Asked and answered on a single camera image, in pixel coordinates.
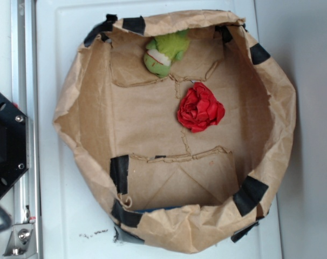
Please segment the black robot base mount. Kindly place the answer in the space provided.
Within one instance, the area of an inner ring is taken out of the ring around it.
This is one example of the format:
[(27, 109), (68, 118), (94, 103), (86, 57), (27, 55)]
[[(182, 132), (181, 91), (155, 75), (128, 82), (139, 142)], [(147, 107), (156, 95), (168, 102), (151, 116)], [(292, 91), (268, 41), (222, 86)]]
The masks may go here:
[(27, 117), (0, 93), (0, 199), (28, 170)]

